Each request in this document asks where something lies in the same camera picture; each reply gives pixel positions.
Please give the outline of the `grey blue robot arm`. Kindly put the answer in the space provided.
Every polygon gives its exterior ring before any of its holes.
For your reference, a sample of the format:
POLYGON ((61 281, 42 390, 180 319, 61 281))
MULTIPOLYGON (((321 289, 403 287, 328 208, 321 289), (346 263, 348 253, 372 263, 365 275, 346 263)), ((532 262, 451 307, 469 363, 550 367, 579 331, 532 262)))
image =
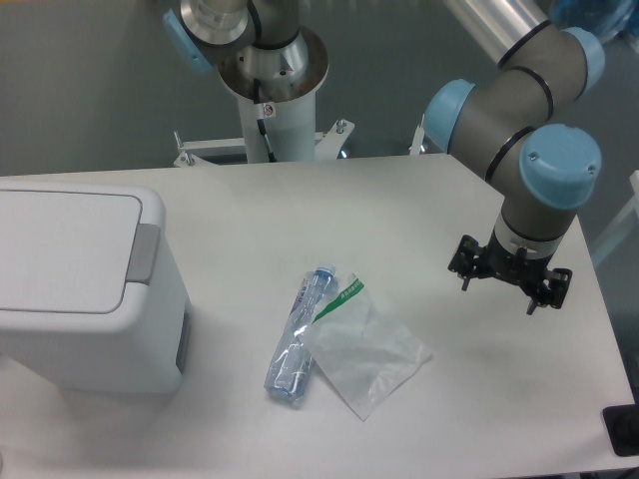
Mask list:
MULTIPOLYGON (((560 307, 572 273, 550 268, 601 167, 596 142, 556 124, 556 110, 594 86, 598 39, 555 27, 531 1, 451 1, 449 10, 496 63, 486 87, 443 86, 425 109, 426 135, 503 195, 489 242, 463 237, 449 269, 464 281, 518 286, 532 308, 560 307)), ((319 161, 337 148, 316 133, 316 93, 328 59, 296 1, 182 1, 163 17, 195 70, 217 70, 236 97, 252 163, 319 161)))

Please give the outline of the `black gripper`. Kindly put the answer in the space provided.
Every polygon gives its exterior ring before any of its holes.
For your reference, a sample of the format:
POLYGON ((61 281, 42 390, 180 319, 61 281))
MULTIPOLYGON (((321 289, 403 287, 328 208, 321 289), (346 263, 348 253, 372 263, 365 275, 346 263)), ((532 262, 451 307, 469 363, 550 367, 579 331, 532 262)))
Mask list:
POLYGON ((506 248, 493 231, 487 246, 464 235, 450 260, 447 269, 462 280, 462 291, 467 291, 470 282, 495 277, 509 284, 521 286, 530 298, 526 314, 532 315, 537 308, 562 307, 573 271, 569 268, 547 268, 550 257, 531 258, 528 250, 506 248))

